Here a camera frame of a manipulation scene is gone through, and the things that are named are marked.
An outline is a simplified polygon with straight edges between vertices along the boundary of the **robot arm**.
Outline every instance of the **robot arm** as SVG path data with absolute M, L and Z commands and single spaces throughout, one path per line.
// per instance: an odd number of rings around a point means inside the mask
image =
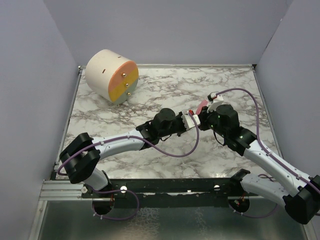
M 320 189 L 320 176 L 311 178 L 275 153 L 266 153 L 257 136 L 240 126 L 238 113 L 231 105 L 222 104 L 223 98 L 220 96 L 209 95 L 208 99 L 210 104 L 203 106 L 197 111 L 198 114 L 190 111 L 188 114 L 180 112 L 176 116 L 171 109 L 164 108 L 153 120 L 121 135 L 91 138 L 87 133 L 80 134 L 60 154 L 61 161 L 67 163 L 64 168 L 70 182 L 85 182 L 95 190 L 110 189 L 111 183 L 107 174 L 96 169 L 99 160 L 122 152 L 150 148 L 150 143 L 156 145 L 163 137 L 173 134 L 180 136 L 197 125 L 202 131 L 213 130 L 222 136 L 228 148 L 253 161 L 278 181 L 270 182 L 243 170 L 232 177 L 238 181 L 239 188 L 270 199 L 284 207 L 297 222 L 308 223 L 320 209 L 320 195 L 300 177 L 308 179 Z M 72 158 L 72 155 L 79 151 L 81 154 Z M 281 166 L 271 154 L 300 177 L 294 176 Z

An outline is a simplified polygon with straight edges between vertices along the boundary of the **purple cable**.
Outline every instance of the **purple cable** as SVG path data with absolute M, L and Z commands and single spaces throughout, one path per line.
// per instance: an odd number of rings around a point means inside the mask
M 199 127 L 197 125 L 196 120 L 194 119 L 194 117 L 192 116 L 192 114 L 190 112 L 188 112 L 188 114 L 191 117 L 191 119 L 192 119 L 192 121 L 193 121 L 193 123 L 195 125 L 195 130 L 196 130 L 196 141 L 195 141 L 194 147 L 188 153 L 184 153 L 182 155 L 175 155 L 175 154 L 167 153 L 167 152 L 161 150 L 160 148 L 158 148 L 157 146 L 155 146 L 154 144 L 152 144 L 151 142 L 149 142 L 148 140 L 146 140 L 146 139 L 144 139 L 142 137 L 129 136 L 129 138 L 130 139 L 138 139 L 138 140 L 144 141 L 145 143 L 147 143 L 148 145 L 150 145 L 154 149 L 158 150 L 160 153 L 163 153 L 163 154 L 168 155 L 170 157 L 183 158 L 183 157 L 189 156 L 190 154 L 192 154 L 196 150 L 196 148 L 198 146 L 198 143 L 199 143 L 200 134 L 199 134 Z M 110 143 L 110 142 L 121 140 L 121 139 L 128 139 L 128 136 L 118 136 L 118 137 L 115 137 L 115 138 L 112 138 L 112 139 L 104 140 L 103 142 L 106 144 L 106 143 Z M 61 166 L 57 170 L 57 174 L 61 175 L 61 176 L 67 176 L 66 173 L 61 173 L 61 169 L 64 168 L 65 165 L 67 165 L 72 159 L 74 159 L 76 156 L 81 154 L 83 151 L 86 151 L 86 150 L 88 150 L 88 149 L 90 149 L 92 147 L 95 147 L 97 145 L 101 145 L 101 142 L 93 143 L 93 144 L 91 144 L 89 146 L 86 146 L 83 149 L 77 151 L 75 154 L 73 154 L 71 157 L 69 157 L 64 163 L 61 164 Z
M 128 219 L 133 218 L 137 214 L 137 212 L 139 211 L 139 206 L 140 206 L 139 198 L 133 191 L 121 190 L 121 189 L 111 190 L 111 191 L 97 191 L 97 190 L 94 190 L 93 188 L 92 188 L 92 191 L 94 191 L 97 194 L 112 194 L 112 193 L 118 193 L 118 192 L 124 192 L 125 191 L 125 192 L 128 192 L 128 193 L 131 193 L 136 199 L 136 209 L 135 209 L 134 213 L 131 214 L 130 216 L 120 217 L 120 218 L 97 214 L 96 210 L 95 210 L 95 207 L 94 207 L 94 203 L 92 202 L 92 210 L 94 211 L 94 215 L 95 216 L 98 216 L 98 217 L 103 218 L 103 219 L 109 219 L 109 220 L 115 220 L 115 221 L 123 221 L 123 220 L 128 220 Z
M 258 177 L 261 177 L 261 176 L 265 176 L 265 177 L 268 178 L 271 182 L 274 182 L 274 181 L 272 180 L 272 177 L 271 177 L 271 176 L 268 176 L 268 175 L 263 174 L 263 173 L 261 173 L 261 174 L 258 175 Z M 276 204 L 276 205 L 274 206 L 274 208 L 273 208 L 269 213 L 267 213 L 267 214 L 265 214 L 265 215 L 261 215 L 261 216 L 253 216 L 253 215 L 248 215 L 248 214 L 239 212 L 239 211 L 235 210 L 230 204 L 229 204 L 229 208 L 231 208 L 235 213 L 237 213 L 237 214 L 239 214 L 239 215 L 241 215 L 241 216 L 250 218 L 250 219 L 263 219 L 263 218 L 267 218 L 267 217 L 271 216 L 272 214 L 274 214 L 274 213 L 278 210 L 278 204 Z
M 260 177 L 262 179 L 269 179 L 270 181 L 274 182 L 273 181 L 273 178 L 274 178 L 273 176 L 268 176 L 268 175 L 266 175 L 264 173 L 259 174 L 258 177 Z
M 226 92 L 230 92 L 230 91 L 234 91 L 234 90 L 239 90 L 239 91 L 243 91 L 246 92 L 247 94 L 250 95 L 250 97 L 252 98 L 254 105 L 255 105 L 255 110 L 256 110 L 256 139 L 260 145 L 260 147 L 265 151 L 266 154 L 268 154 L 273 160 L 275 160 L 280 166 L 282 166 L 284 169 L 286 169 L 289 173 L 291 173 L 292 175 L 294 175 L 295 177 L 298 177 L 298 179 L 301 179 L 303 182 L 305 182 L 306 184 L 308 184 L 310 187 L 312 187 L 319 195 L 320 195 L 320 190 L 314 185 L 312 184 L 310 181 L 308 181 L 307 179 L 305 179 L 302 176 L 299 176 L 299 174 L 297 174 L 296 172 L 294 172 L 293 170 L 291 170 L 289 167 L 287 167 L 284 163 L 282 163 L 277 157 L 273 156 L 266 148 L 265 146 L 262 144 L 261 140 L 260 140 L 260 133 L 259 133 L 259 108 L 258 108 L 258 103 L 256 98 L 252 95 L 251 92 L 249 92 L 248 90 L 244 89 L 244 88 L 230 88 L 227 90 L 223 90 L 220 91 L 216 94 L 220 95 L 220 94 L 224 94 Z

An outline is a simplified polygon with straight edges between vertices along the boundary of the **purple wire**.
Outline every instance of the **purple wire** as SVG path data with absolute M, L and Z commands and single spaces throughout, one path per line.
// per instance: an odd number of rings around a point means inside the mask
M 192 119 L 192 121 L 193 121 L 193 123 L 195 125 L 195 130 L 196 130 L 196 141 L 195 141 L 194 147 L 188 153 L 184 153 L 182 155 L 175 155 L 175 154 L 167 153 L 167 152 L 161 150 L 160 148 L 158 148 L 157 146 L 155 146 L 154 144 L 152 144 L 151 142 L 149 142 L 148 140 L 146 140 L 146 139 L 144 139 L 142 137 L 129 136 L 129 138 L 130 139 L 138 139 L 138 140 L 144 141 L 145 143 L 147 143 L 148 145 L 150 145 L 154 149 L 158 150 L 160 153 L 163 153 L 163 154 L 168 155 L 170 157 L 183 158 L 183 157 L 189 156 L 190 154 L 192 154 L 196 150 L 196 148 L 198 146 L 198 143 L 199 143 L 200 134 L 199 134 L 199 127 L 197 125 L 196 120 L 194 119 L 194 117 L 192 116 L 192 114 L 190 112 L 188 112 L 188 114 L 191 117 L 191 119 Z M 112 138 L 112 139 L 104 140 L 103 142 L 106 144 L 106 143 L 110 143 L 110 142 L 121 140 L 121 139 L 128 139 L 128 136 L 118 136 L 118 137 L 115 137 L 115 138 Z M 101 142 L 93 143 L 93 144 L 91 144 L 89 146 L 86 146 L 85 148 L 77 151 L 75 154 L 73 154 L 71 157 L 69 157 L 64 163 L 61 164 L 61 166 L 57 170 L 57 174 L 61 175 L 61 176 L 67 176 L 66 173 L 61 173 L 61 169 L 64 168 L 72 159 L 74 159 L 76 156 L 81 154 L 83 151 L 86 151 L 86 150 L 88 150 L 88 149 L 90 149 L 92 147 L 95 147 L 97 145 L 101 145 Z
M 258 177 L 260 177 L 260 178 L 261 178 L 261 176 L 264 176 L 264 177 L 268 178 L 271 182 L 274 182 L 274 181 L 272 180 L 272 177 L 271 177 L 271 176 L 268 176 L 268 175 L 266 175 L 266 174 L 264 174 L 264 173 L 261 173 L 261 174 L 258 175 Z M 271 216 L 272 214 L 274 214 L 274 213 L 278 210 L 278 204 L 276 204 L 276 205 L 274 206 L 274 208 L 273 208 L 269 213 L 267 213 L 267 214 L 265 214 L 265 215 L 261 215 L 261 216 L 248 215 L 248 214 L 245 214 L 245 213 L 243 213 L 243 212 L 241 213 L 241 212 L 235 210 L 230 204 L 229 204 L 229 208 L 231 208 L 235 213 L 237 213 L 237 214 L 239 214 L 239 215 L 241 215 L 241 216 L 250 218 L 250 219 L 263 219 L 263 218 L 267 218 L 267 217 Z
M 121 190 L 121 189 L 118 189 L 118 190 L 111 190 L 111 191 L 97 191 L 97 190 L 94 190 L 92 188 L 92 191 L 94 191 L 95 193 L 97 194 L 112 194 L 112 193 L 118 193 L 118 192 L 128 192 L 128 193 L 131 193 L 135 199 L 136 199 L 136 209 L 134 210 L 134 213 L 132 213 L 130 216 L 126 216 L 126 217 L 111 217 L 111 216 L 105 216 L 105 215 L 99 215 L 96 213 L 96 210 L 95 210 L 95 207 L 94 207 L 94 203 L 92 202 L 92 210 L 94 211 L 94 214 L 98 217 L 102 217 L 103 219 L 109 219 L 109 220 L 115 220 L 115 221 L 123 221 L 123 220 L 128 220 L 128 219 L 131 219 L 133 218 L 137 212 L 139 211 L 139 207 L 140 207 L 140 202 L 139 202 L 139 198 L 138 196 L 131 190 Z
M 296 172 L 294 172 L 293 170 L 291 170 L 289 167 L 287 167 L 284 163 L 282 163 L 277 157 L 273 156 L 266 148 L 265 146 L 262 144 L 261 140 L 260 140 L 260 133 L 259 133 L 259 108 L 258 108 L 258 103 L 256 98 L 252 95 L 251 92 L 249 92 L 248 90 L 244 89 L 244 88 L 230 88 L 227 90 L 223 90 L 220 91 L 216 94 L 220 95 L 220 94 L 224 94 L 226 92 L 230 92 L 230 91 L 235 91 L 235 90 L 239 90 L 239 91 L 243 91 L 246 92 L 247 94 L 250 95 L 250 97 L 252 98 L 254 105 L 255 105 L 255 110 L 256 110 L 256 139 L 260 145 L 260 147 L 273 159 L 275 160 L 280 166 L 282 166 L 284 169 L 286 169 L 289 173 L 291 173 L 292 175 L 294 175 L 295 177 L 298 177 L 298 179 L 301 179 L 303 182 L 305 182 L 306 184 L 308 184 L 310 187 L 312 187 L 318 194 L 320 194 L 320 190 L 314 185 L 312 184 L 310 181 L 308 181 L 307 179 L 305 179 L 302 176 L 299 176 L 299 174 L 297 174 Z
M 262 179 L 269 179 L 269 180 L 272 181 L 272 182 L 273 182 L 273 178 L 274 178 L 274 177 L 268 176 L 268 175 L 266 175 L 266 174 L 264 174 L 264 173 L 259 174 L 258 177 L 260 177 L 260 178 L 262 178 Z

